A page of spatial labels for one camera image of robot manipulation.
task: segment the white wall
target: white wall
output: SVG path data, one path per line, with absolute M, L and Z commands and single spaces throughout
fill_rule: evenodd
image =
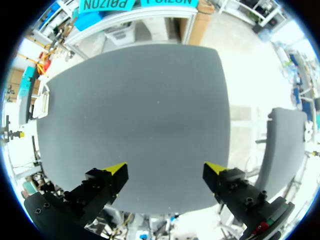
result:
M 41 46 L 24 38 L 17 52 L 32 60 L 38 61 L 39 55 L 43 50 L 44 49 Z M 12 66 L 24 70 L 27 66 L 35 67 L 36 64 L 30 60 L 26 60 L 25 58 L 17 55 L 12 62 Z
M 272 42 L 282 42 L 291 45 L 305 36 L 296 21 L 291 20 L 279 31 L 275 32 L 271 38 Z

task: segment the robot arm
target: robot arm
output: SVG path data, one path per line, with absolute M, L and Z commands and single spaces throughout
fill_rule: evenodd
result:
M 206 162 L 203 179 L 215 199 L 226 204 L 234 217 L 247 226 L 240 240 L 280 238 L 278 230 L 295 208 L 291 202 L 286 203 L 283 197 L 267 202 L 267 192 L 250 185 L 238 168 L 228 170 Z

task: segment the orange object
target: orange object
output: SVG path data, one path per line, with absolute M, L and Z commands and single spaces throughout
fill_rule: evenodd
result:
M 45 60 L 44 66 L 43 66 L 43 69 L 44 69 L 45 72 L 50 67 L 50 64 L 51 64 L 51 60 L 50 59 Z

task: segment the gray curved panel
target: gray curved panel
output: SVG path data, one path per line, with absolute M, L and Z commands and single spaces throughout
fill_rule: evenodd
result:
M 205 161 L 227 166 L 230 112 L 217 51 L 144 45 L 91 58 L 49 83 L 37 123 L 46 175 L 70 191 L 91 168 L 128 163 L 113 206 L 183 213 L 216 203 Z
M 267 122 L 267 142 L 255 187 L 271 199 L 298 172 L 305 155 L 307 115 L 299 110 L 274 108 Z

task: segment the concrete floor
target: concrete floor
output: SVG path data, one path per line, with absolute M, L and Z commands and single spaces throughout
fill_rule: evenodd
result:
M 79 47 L 93 57 L 101 53 L 103 41 L 103 33 L 98 33 L 81 41 Z M 282 76 L 272 44 L 262 42 L 250 25 L 231 15 L 213 14 L 201 46 L 216 49 L 224 69 L 231 116 L 228 167 L 250 170 L 263 159 L 265 146 L 257 146 L 255 140 L 266 133 L 268 113 L 275 107 L 293 108 L 291 85 Z M 45 81 L 83 61 L 75 55 L 66 62 L 65 56 L 66 53 L 57 52 Z M 216 205 L 184 214 L 176 235 L 184 236 L 187 231 L 200 240 L 222 238 L 221 231 L 215 228 L 219 221 L 217 211 Z

